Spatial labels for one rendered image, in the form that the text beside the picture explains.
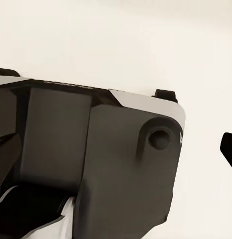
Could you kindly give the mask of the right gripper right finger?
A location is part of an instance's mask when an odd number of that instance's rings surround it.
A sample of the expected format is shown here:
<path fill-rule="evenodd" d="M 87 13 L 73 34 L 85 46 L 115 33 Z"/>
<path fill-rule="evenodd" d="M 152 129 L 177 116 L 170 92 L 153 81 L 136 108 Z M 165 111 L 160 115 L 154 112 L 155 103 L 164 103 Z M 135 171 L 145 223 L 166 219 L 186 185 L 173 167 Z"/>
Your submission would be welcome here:
<path fill-rule="evenodd" d="M 220 151 L 232 167 L 232 133 L 224 133 L 221 140 Z"/>

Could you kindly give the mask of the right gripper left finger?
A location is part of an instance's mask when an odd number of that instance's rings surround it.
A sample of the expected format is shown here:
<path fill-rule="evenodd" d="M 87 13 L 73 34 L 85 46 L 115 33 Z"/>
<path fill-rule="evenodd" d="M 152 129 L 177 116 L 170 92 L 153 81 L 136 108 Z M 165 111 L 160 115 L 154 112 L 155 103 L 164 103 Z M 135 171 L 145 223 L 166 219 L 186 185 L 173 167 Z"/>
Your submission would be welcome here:
<path fill-rule="evenodd" d="M 18 133 L 0 136 L 0 186 L 22 151 Z"/>

